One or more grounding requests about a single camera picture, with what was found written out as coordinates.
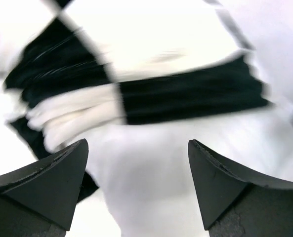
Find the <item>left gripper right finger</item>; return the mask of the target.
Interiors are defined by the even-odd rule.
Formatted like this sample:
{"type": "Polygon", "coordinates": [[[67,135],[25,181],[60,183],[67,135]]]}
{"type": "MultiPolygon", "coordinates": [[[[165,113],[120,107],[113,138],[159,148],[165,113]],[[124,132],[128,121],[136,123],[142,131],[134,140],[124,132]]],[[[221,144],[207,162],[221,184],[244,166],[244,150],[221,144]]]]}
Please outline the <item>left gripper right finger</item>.
{"type": "Polygon", "coordinates": [[[188,156],[206,230],[293,230],[293,182],[230,160],[197,140],[188,156]]]}

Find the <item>black white checkered pillowcase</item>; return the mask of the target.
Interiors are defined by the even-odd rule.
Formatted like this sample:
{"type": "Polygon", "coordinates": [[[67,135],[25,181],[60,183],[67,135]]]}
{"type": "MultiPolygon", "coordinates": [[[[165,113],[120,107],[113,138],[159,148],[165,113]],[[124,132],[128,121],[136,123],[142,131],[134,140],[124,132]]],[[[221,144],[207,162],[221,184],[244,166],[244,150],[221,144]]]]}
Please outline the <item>black white checkered pillowcase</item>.
{"type": "Polygon", "coordinates": [[[210,117],[293,127],[293,0],[0,0],[0,119],[37,158],[210,117]]]}

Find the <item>white pillow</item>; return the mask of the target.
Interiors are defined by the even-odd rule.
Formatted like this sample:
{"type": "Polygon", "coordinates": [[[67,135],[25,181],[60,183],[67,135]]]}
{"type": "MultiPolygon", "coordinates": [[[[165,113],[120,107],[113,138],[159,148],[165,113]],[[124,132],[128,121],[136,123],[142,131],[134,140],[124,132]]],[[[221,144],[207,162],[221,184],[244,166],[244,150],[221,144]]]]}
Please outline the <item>white pillow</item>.
{"type": "Polygon", "coordinates": [[[293,127],[278,118],[106,125],[78,136],[88,172],[124,237],[203,237],[188,161],[196,139],[254,170],[293,181],[293,127]]]}

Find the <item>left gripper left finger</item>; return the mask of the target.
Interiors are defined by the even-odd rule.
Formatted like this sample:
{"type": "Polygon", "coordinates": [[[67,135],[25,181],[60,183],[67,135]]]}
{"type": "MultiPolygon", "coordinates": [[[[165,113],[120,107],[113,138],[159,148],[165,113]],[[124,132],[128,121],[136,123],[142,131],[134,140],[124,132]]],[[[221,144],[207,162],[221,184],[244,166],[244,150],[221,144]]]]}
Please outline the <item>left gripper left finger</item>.
{"type": "Polygon", "coordinates": [[[0,176],[0,232],[67,232],[85,173],[88,143],[79,140],[0,176]]]}

